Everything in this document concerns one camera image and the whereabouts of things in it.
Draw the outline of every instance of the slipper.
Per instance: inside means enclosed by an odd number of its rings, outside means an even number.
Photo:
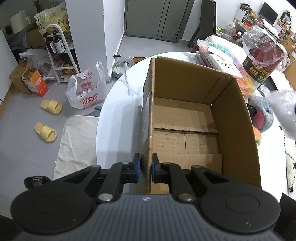
[[[39,176],[39,177],[27,177],[24,180],[25,187],[30,189],[33,187],[41,186],[42,184],[51,182],[51,180],[48,177],[45,176]]]
[[[44,100],[41,102],[41,108],[54,115],[58,115],[61,113],[63,106],[55,100]]]
[[[36,123],[34,130],[47,143],[51,143],[57,138],[57,132],[41,122]]]

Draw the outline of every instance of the gray ribbed surface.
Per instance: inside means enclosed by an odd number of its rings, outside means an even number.
[[[222,232],[203,220],[193,205],[176,202],[171,195],[122,195],[112,204],[99,205],[79,228],[56,236],[21,233],[19,241],[273,241],[272,232],[238,236]]]

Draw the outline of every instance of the round black disc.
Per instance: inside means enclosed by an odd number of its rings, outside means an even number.
[[[59,234],[84,222],[91,200],[74,183],[49,183],[20,194],[12,202],[11,215],[26,232]]]
[[[277,200],[267,192],[245,185],[207,192],[201,211],[214,225],[233,233],[250,234],[272,228],[280,214]]]

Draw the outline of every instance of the orange box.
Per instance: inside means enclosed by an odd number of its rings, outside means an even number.
[[[43,97],[48,91],[48,86],[41,77],[39,71],[30,66],[22,75],[22,80],[27,84],[29,89],[38,96]]]

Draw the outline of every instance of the small cardboard box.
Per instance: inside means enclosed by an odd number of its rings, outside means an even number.
[[[45,49],[46,43],[38,29],[27,32],[27,44],[33,49]]]
[[[33,66],[26,69],[22,75],[22,79],[35,95],[43,97],[48,91],[47,84],[42,79],[39,71]]]
[[[175,59],[152,58],[144,86],[139,193],[168,193],[151,183],[152,154],[183,169],[201,165],[261,188],[250,115],[229,74]]]
[[[31,95],[32,91],[28,88],[26,83],[22,80],[22,74],[26,71],[26,69],[27,67],[23,67],[23,66],[15,67],[15,69],[9,75],[9,79],[11,80],[13,85],[17,87],[17,89],[20,92]]]

